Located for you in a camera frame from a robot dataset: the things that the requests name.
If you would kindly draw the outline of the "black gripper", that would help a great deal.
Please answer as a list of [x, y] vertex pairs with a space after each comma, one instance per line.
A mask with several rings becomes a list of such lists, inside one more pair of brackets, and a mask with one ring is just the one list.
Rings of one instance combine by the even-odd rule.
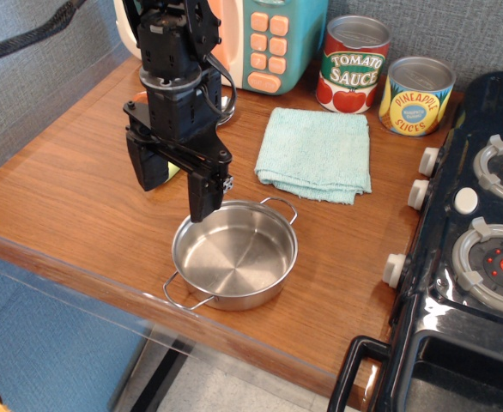
[[130, 125], [126, 144], [137, 181], [151, 191], [169, 180], [168, 162], [189, 173], [193, 223], [221, 207], [232, 155], [217, 136], [221, 119], [221, 73], [197, 69], [167, 79], [139, 71], [148, 104], [124, 104]]

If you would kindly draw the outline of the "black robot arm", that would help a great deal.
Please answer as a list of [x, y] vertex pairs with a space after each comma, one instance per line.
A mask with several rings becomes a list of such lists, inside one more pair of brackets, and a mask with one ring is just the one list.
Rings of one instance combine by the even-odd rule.
[[140, 186], [168, 180], [169, 167], [186, 172], [190, 216], [200, 222], [221, 207], [232, 184], [232, 155], [217, 127], [233, 114], [236, 98], [222, 101], [230, 77], [213, 49], [221, 25], [205, 1], [125, 1], [140, 50], [144, 103], [129, 101], [126, 143]]

